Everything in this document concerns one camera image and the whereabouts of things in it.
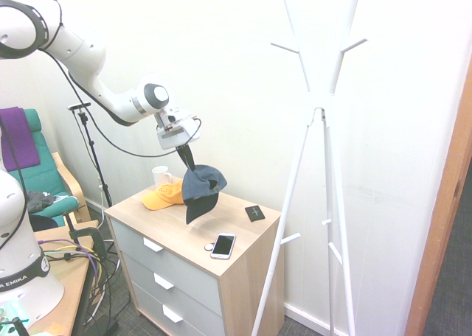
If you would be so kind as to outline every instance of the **purple cloth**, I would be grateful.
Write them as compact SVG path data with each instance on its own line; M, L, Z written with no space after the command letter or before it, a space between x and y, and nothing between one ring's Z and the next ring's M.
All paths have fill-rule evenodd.
M24 110L18 107L0 109L0 117L12 142L20 168L38 165L40 163L38 151L32 139ZM4 133L1 134L1 151L3 153L5 169L9 172L17 170L18 168L13 160L12 152Z

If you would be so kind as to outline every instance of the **chest of drawers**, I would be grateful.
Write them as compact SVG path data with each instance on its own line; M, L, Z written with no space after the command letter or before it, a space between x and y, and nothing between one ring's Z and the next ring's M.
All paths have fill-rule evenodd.
M261 207L253 223L245 207L220 193L211 212L185 223L185 205L144 207L146 189L105 211L140 313L172 336L249 336L256 317L280 213ZM219 233L235 233L229 260L209 257L204 246ZM275 336L284 323L283 249L259 335Z

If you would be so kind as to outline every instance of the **cap brim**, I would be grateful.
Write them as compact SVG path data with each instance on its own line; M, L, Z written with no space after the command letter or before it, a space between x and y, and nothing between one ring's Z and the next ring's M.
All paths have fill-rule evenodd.
M142 202L148 209L152 209L153 211L157 209L165 209L166 207L169 207L173 205L174 203L169 203L167 201L161 200L157 195L156 192L153 191L150 194L147 194L142 197Z
M218 202L218 193L210 196L199 197L194 200L185 200L184 202L187 206L187 214L185 218L187 224L189 224L195 218L199 218L214 209Z

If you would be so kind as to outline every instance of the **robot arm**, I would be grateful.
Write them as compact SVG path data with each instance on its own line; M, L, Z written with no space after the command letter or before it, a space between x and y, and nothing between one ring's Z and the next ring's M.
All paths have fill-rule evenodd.
M190 111L176 106L163 76L146 74L134 89L115 94L98 78L105 63L105 45L97 33L72 31L58 17L46 19L31 6L0 0L0 58L26 57L37 49L59 60L73 82L115 122L131 126L154 115L162 149L199 138Z

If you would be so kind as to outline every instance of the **yellow baseball cap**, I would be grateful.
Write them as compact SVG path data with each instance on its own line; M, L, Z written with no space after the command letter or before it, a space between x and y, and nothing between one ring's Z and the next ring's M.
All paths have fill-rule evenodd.
M171 205L184 204L182 198L182 180L178 183L165 183L156 191L142 197L142 202L153 211L165 209Z

